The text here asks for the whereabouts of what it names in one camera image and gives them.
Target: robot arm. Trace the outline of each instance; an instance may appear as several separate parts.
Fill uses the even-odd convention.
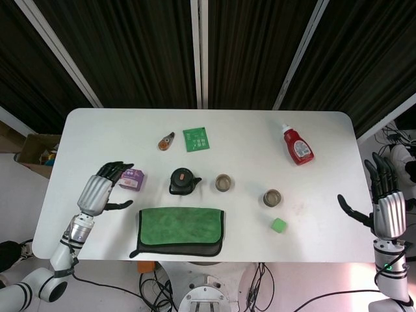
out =
[[[406,210],[403,193],[397,189],[395,169],[388,158],[372,154],[376,167],[368,160],[364,164],[371,176],[373,212],[369,216],[352,210],[342,195],[338,202],[350,217],[370,228],[374,240],[376,275],[374,282],[390,299],[372,302],[370,312],[415,311],[408,293],[406,250],[410,244],[399,239],[406,230]]]
[[[94,226],[94,217],[104,210],[125,209],[133,203],[132,200],[122,204],[107,203],[112,188],[131,167],[133,164],[121,161],[109,162],[88,180],[78,200],[81,213],[72,218],[52,255],[53,272],[39,268],[20,283],[0,289],[0,312],[22,311],[30,306],[34,296],[46,302],[54,302],[62,296],[78,263],[77,256]]]

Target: green towel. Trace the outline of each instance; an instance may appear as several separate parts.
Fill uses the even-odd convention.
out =
[[[157,254],[214,256],[222,247],[224,212],[212,208],[163,207],[139,211],[137,249]]]

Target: bottle label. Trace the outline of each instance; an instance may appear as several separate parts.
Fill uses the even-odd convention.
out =
[[[297,154],[297,156],[299,158],[308,156],[311,153],[311,150],[306,145],[306,143],[304,141],[301,141],[301,140],[297,140],[293,144],[293,148],[294,148],[294,152]]]

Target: black teapot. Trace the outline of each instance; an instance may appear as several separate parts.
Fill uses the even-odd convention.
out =
[[[192,193],[201,180],[200,177],[194,177],[194,174],[189,169],[176,169],[170,176],[169,193],[173,195],[188,195]]]

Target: orange object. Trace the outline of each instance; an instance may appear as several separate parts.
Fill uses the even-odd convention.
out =
[[[158,144],[157,147],[161,150],[161,151],[166,151],[170,145],[172,144],[173,140],[175,137],[175,133],[171,132],[169,135],[166,135]]]
[[[141,274],[153,272],[155,270],[155,267],[155,261],[137,261],[137,272]]]

